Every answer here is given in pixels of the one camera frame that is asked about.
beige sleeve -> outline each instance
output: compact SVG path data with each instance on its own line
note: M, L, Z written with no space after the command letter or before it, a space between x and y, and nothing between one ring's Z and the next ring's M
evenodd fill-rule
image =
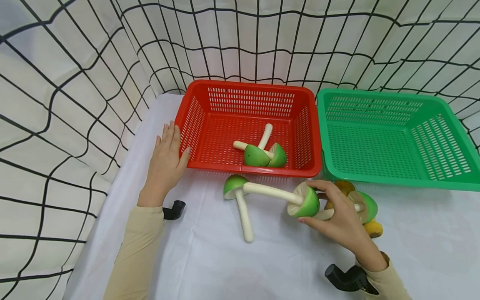
M147 299L162 233L162 207L136 206L130 212L104 300Z
M393 268L390 258L382 252L384 259L388 263L388 267L381 272L370 272L365 270L357 261L357 265L362 267L367 273L368 281L378 291L378 295L372 295L361 290L363 299L365 300L411 300L407 290L403 286L402 279Z

plastic basket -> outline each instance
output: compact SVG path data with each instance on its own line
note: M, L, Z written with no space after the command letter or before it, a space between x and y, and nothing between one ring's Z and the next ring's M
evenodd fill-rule
M306 178L322 168L315 99L303 87L197 80L188 86L175 122L180 150L192 147L189 168ZM258 144L267 123L273 132L265 149L281 144L287 164L243 165L243 151L233 142Z
M480 157L440 98L324 89L317 100L327 178L480 191Z

white tablecloth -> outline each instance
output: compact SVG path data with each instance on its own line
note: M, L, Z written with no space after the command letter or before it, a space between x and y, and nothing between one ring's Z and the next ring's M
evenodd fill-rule
M65 299L101 299L129 211L143 186L155 136L175 119L179 95L150 108L109 192ZM255 240L243 241L237 203L223 199L227 173L189 169L165 200L182 200L183 216L167 221L156 258L151 299L351 299L324 277L335 263L354 264L349 251L286 214L286 204L246 196ZM293 190L300 179L247 176ZM379 205L385 251L414 299L477 299L480 278L480 193L355 183Z

mushroom stem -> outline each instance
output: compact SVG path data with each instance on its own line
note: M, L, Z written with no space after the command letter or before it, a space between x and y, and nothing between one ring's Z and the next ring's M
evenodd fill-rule
M267 123L265 125L265 130L264 130L264 134L262 136L262 139L258 143L258 147L260 149L264 150L265 146L267 146L267 142L268 142L268 139L270 138L270 135L272 134L272 130L273 130L273 125L270 124L270 123Z
M302 196L296 195L294 193L252 182L245 183L243 185L243 190L247 193L255 193L280 198L298 206L301 206L304 201Z
M355 204L355 210L357 212L365 210L365 206L363 204ZM333 214L335 213L335 209L330 208L330 209L325 209L319 211L313 218L321 221L329 220L332 218Z
M237 203L239 205L240 221L241 221L241 227L243 230L243 238L247 243L251 243L253 242L252 223L250 222L250 216L248 215L247 204L245 203L245 199L243 199L243 191L241 188L238 188L235 191L235 197L237 198Z
M245 148L246 148L247 146L248 146L248 144L247 144L247 143L244 143L244 142L240 142L240 141L234 141L234 142L233 142L233 147L234 147L235 149L239 149L239 150L245 151ZM268 155L268 158L269 158L270 160L273 159L273 155L274 155L274 154L273 154L272 152L266 151L266 150L264 150L264 152L265 152L265 154Z

white backdrop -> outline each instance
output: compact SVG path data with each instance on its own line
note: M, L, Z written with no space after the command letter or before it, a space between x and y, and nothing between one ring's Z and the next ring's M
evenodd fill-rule
M436 95L478 149L478 2L0 2L0 299L61 298L149 102L194 79Z

